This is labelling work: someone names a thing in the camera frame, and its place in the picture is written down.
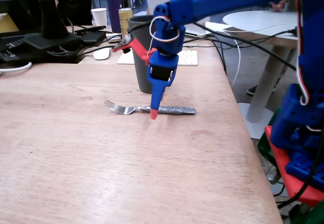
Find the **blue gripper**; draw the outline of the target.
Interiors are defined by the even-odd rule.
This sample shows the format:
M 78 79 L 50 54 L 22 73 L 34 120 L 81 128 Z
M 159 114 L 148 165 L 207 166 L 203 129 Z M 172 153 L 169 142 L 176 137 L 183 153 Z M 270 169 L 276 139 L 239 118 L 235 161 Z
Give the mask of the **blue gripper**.
M 177 71 L 177 55 L 152 53 L 148 65 L 148 80 L 152 83 L 150 118 L 156 120 L 160 102 L 163 101 L 167 86 L 171 86 Z

